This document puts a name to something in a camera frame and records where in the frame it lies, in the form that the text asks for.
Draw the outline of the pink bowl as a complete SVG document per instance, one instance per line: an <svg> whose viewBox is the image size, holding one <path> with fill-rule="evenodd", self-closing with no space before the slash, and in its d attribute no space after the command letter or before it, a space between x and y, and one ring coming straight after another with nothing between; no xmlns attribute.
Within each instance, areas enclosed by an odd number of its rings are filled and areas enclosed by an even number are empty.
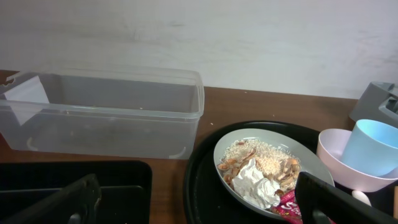
<svg viewBox="0 0 398 224"><path fill-rule="evenodd" d="M351 190L376 192L388 185L397 185L397 178L385 179L352 169L340 161L351 131L326 129L318 136L317 156L327 166L333 180Z"/></svg>

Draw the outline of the light blue cup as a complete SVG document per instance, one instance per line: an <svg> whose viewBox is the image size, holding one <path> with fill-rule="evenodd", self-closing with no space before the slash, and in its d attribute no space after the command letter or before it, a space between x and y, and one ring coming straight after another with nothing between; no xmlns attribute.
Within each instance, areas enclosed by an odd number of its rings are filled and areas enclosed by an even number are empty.
<svg viewBox="0 0 398 224"><path fill-rule="evenodd" d="M376 177L390 173L397 167L397 128L380 121L358 120L340 161Z"/></svg>

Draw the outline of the white tissue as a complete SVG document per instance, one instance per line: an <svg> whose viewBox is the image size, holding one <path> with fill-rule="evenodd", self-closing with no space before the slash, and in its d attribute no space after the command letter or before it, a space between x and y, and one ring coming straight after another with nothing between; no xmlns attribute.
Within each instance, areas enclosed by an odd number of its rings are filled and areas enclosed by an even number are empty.
<svg viewBox="0 0 398 224"><path fill-rule="evenodd" d="M279 183L263 176L256 167L255 158L248 160L231 183L240 197L260 209L266 210L280 204L280 196L276 194L280 190Z"/></svg>

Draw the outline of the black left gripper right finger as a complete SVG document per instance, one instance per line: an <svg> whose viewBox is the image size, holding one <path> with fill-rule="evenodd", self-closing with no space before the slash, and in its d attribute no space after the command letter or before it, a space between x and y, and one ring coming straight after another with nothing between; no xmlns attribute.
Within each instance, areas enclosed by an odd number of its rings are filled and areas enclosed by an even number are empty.
<svg viewBox="0 0 398 224"><path fill-rule="evenodd" d="M304 224L397 224L397 219L308 172L299 173L295 198Z"/></svg>

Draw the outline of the grey plate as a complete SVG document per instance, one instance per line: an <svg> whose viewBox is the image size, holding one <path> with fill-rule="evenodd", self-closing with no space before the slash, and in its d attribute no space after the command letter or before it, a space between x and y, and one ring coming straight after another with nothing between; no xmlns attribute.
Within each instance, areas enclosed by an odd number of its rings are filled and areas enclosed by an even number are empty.
<svg viewBox="0 0 398 224"><path fill-rule="evenodd" d="M300 172L308 172L309 174L314 175L315 177L321 179L322 181L330 185L334 184L333 178L329 170L326 168L326 165L324 165L324 163L308 147L288 137L285 134L280 134L275 131L268 131L265 129L245 128L245 129L232 131L222 136L221 139L218 140L218 142L216 143L213 152L213 160L215 163L215 167L217 164L219 164L220 159L224 156L225 149L236 140L242 140L242 139L258 139L275 147L280 146L282 149L291 153L293 156L297 157L300 160L300 165L301 165ZM247 206L252 211L255 211L266 217L281 219L281 216L273 213L271 211L271 208L263 210L245 201L234 191L232 184L228 184L225 181L221 171L217 169L217 172L219 178L221 179L221 182L226 187L227 191L229 191L230 194L240 203ZM286 193L280 193L279 190L276 192L276 194L280 197Z"/></svg>

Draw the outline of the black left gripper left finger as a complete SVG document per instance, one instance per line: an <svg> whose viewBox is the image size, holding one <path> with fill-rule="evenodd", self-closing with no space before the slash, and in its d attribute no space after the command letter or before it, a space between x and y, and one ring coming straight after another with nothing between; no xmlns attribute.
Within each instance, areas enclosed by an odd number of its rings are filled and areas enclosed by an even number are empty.
<svg viewBox="0 0 398 224"><path fill-rule="evenodd" d="M1 223L96 223L100 201L98 179L88 174Z"/></svg>

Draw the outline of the rice and nut shells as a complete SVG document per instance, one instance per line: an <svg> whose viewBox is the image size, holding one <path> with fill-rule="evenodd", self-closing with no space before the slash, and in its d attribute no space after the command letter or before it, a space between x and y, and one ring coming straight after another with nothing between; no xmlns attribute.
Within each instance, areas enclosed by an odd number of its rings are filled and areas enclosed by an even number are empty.
<svg viewBox="0 0 398 224"><path fill-rule="evenodd" d="M254 159L256 169L265 178L280 185L280 193L295 188L301 171L300 160L280 146L275 147L258 139L236 140L225 149L224 156L216 167L225 181L231 184L232 178L238 175L250 159Z"/></svg>

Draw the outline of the red snack wrapper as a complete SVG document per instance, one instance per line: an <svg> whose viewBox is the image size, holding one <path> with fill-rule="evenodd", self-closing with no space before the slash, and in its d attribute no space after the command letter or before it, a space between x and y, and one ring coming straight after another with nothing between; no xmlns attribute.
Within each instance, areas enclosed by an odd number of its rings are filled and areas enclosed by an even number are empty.
<svg viewBox="0 0 398 224"><path fill-rule="evenodd" d="M280 198L280 204L272 207L271 211L280 215L290 224L303 224L302 215L295 199L295 191L291 190Z"/></svg>

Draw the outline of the white plastic fork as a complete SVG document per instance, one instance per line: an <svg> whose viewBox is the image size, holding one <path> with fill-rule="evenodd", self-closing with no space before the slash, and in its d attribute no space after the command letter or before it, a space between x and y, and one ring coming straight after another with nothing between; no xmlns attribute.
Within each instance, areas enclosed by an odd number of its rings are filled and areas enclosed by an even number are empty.
<svg viewBox="0 0 398 224"><path fill-rule="evenodd" d="M361 192L361 191L358 191L358 190L353 190L353 191L351 192L351 195L352 195L355 199L357 199L357 200L359 200L359 201L365 203L366 205L371 206L371 202L370 202L368 196L367 196L365 193L363 193L363 192Z"/></svg>

